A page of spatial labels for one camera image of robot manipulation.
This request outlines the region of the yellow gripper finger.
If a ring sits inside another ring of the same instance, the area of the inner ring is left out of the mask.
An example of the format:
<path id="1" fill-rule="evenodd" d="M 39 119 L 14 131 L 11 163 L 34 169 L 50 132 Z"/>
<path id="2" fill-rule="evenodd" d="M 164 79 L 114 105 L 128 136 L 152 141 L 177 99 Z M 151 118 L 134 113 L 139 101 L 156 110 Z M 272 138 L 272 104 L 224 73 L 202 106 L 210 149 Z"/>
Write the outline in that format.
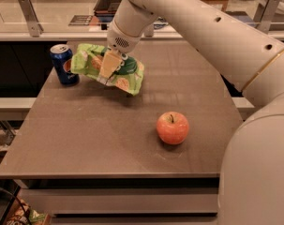
<path id="1" fill-rule="evenodd" d="M 128 60 L 128 55 L 125 53 L 121 53 L 121 64 L 117 67 L 116 72 L 119 72 L 121 68 L 125 65 L 126 61 Z"/>
<path id="2" fill-rule="evenodd" d="M 121 65 L 121 63 L 122 57 L 120 52 L 115 50 L 107 50 L 104 54 L 97 80 L 100 83 L 105 84 L 116 71 L 116 69 Z"/>

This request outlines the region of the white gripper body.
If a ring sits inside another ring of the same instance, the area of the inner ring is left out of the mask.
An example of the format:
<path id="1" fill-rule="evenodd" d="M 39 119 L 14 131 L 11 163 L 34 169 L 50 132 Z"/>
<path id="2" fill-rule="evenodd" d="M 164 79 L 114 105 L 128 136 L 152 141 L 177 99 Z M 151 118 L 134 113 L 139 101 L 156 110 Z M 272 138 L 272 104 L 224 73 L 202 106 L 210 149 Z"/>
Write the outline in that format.
<path id="1" fill-rule="evenodd" d="M 142 36 L 141 28 L 134 22 L 113 20 L 107 34 L 108 46 L 120 53 L 132 52 Z"/>

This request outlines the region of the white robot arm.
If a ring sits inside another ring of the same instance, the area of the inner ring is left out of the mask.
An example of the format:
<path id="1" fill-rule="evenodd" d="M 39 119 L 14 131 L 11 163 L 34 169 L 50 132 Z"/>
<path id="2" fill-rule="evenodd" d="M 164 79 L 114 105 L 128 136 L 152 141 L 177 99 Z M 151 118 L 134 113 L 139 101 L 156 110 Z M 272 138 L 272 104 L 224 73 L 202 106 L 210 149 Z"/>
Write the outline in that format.
<path id="1" fill-rule="evenodd" d="M 122 0 L 109 46 L 131 52 L 164 18 L 257 107 L 222 161 L 218 225 L 284 225 L 284 43 L 200 0 Z"/>

